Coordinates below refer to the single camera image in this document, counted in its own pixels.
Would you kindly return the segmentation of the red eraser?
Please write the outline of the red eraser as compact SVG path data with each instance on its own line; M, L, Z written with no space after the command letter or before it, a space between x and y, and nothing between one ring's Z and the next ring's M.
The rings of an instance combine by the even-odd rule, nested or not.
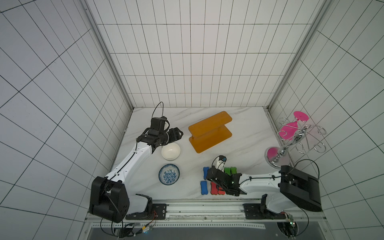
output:
M211 182L211 195L218 195L217 185L213 182Z
M218 188L218 194L219 195L225 195L225 191L222 188Z

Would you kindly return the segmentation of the green eraser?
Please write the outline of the green eraser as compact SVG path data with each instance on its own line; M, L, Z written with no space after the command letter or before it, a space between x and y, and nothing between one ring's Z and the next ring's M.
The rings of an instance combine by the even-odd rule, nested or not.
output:
M237 174L237 168L236 167L231 167L231 175Z
M231 175L231 168L224 168L224 172L227 174L227 175Z

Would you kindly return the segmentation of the blue eraser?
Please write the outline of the blue eraser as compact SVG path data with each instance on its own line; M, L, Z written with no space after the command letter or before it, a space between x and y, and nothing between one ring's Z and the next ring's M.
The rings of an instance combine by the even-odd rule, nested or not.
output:
M208 170L210 169L210 167L203 167L203 173L204 173L204 180L207 180L207 176L208 176Z
M208 194L208 183L207 181L201 181L201 195L207 195Z

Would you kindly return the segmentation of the orange wooden two-tier shelf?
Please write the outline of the orange wooden two-tier shelf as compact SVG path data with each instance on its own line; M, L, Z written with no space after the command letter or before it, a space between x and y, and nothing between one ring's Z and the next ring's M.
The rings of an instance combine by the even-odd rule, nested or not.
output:
M189 141L196 153L200 154L209 148L229 139L232 136L226 124L232 117L225 111L206 118L188 127L191 137Z

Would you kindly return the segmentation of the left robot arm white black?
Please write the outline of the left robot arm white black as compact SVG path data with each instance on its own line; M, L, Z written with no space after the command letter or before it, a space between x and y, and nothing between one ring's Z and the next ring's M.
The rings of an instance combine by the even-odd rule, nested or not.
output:
M154 151L182 138L179 128L165 127L165 116L152 118L151 126L136 138L136 144L125 159L105 177L96 177L91 186L89 212L94 216L120 223L126 216L148 218L153 211L152 198L129 190L134 173Z

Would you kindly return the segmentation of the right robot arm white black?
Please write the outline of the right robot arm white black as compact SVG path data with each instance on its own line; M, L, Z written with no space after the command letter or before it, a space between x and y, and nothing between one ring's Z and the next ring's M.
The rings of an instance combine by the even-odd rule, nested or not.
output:
M230 196L260 193L266 209L276 214L294 207L322 211L319 179L287 165L265 175L229 175L211 167L207 170L207 180Z

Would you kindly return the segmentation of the white bowl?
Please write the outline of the white bowl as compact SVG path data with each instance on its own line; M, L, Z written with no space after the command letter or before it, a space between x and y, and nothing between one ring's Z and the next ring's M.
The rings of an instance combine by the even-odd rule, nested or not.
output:
M161 154L165 160L174 161L180 156L181 148L176 143L170 143L165 146L162 146Z

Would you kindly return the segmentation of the blue patterned bowl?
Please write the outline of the blue patterned bowl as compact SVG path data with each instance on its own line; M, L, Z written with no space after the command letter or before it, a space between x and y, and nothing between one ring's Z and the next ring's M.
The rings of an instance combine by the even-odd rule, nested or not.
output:
M164 165L159 171L159 181L166 186L175 184L180 177L180 170L174 164Z

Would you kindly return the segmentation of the right electronics board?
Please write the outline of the right electronics board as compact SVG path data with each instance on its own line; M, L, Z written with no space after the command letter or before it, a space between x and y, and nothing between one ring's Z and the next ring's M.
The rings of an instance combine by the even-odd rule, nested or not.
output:
M286 217L286 220L284 222L277 222L277 227L284 236L288 239L293 239L298 235L298 224L294 222L291 215L285 212L283 212L283 215Z

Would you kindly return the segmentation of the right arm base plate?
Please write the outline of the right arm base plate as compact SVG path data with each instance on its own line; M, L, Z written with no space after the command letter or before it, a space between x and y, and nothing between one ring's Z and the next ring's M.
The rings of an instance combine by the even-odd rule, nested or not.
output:
M243 204L247 220L285 220L285 214L276 214L261 204Z

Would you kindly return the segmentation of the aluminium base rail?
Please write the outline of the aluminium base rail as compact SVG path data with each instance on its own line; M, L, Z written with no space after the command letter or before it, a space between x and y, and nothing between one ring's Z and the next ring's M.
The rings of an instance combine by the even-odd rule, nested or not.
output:
M323 213L289 210L285 214L257 213L258 199L249 200L169 200L154 201L148 217L132 214L123 218L124 224L137 228L144 225L156 228L256 228L266 224L295 222L302 231L309 224L325 222Z

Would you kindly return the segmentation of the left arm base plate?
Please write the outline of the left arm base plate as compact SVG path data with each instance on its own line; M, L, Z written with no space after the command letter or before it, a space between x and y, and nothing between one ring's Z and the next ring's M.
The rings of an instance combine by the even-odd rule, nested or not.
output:
M167 204L151 204L142 213L132 213L126 216L126 220L164 220L167 213Z

